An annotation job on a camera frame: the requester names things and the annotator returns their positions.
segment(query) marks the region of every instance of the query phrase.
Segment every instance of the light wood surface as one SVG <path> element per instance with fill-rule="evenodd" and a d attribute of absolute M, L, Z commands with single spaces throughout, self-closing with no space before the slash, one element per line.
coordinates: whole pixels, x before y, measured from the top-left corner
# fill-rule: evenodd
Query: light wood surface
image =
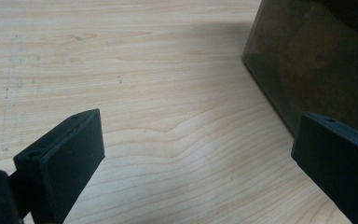
<path fill-rule="evenodd" d="M 100 108 L 106 158 L 65 223 L 349 223 L 241 63 L 259 4 L 0 1 L 0 169 Z"/>

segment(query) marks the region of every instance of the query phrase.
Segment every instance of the wood grain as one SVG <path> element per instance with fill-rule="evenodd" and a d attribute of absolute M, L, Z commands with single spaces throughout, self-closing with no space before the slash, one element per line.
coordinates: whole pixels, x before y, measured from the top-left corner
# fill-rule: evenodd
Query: wood grain
<path fill-rule="evenodd" d="M 106 159 L 66 223 L 349 223 L 241 63 L 259 4 L 0 1 L 0 169 L 100 108 Z"/>

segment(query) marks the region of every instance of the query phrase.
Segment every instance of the wooden table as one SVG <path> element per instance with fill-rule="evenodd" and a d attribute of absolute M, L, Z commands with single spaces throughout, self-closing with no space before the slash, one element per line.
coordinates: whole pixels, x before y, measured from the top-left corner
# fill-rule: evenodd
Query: wooden table
<path fill-rule="evenodd" d="M 259 4 L 0 1 L 0 169 L 100 108 L 106 158 L 66 223 L 349 223 L 241 63 Z"/>

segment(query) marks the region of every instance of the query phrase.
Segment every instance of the screw hole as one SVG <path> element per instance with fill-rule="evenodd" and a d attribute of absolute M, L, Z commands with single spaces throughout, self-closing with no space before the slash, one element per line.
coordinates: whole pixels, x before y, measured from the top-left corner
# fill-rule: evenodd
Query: screw hole
<path fill-rule="evenodd" d="M 35 151 L 35 152 L 31 152 L 28 156 L 29 156 L 31 159 L 34 159 L 34 158 L 40 156 L 40 154 L 42 154 L 42 152 L 40 152 L 40 151 Z"/>

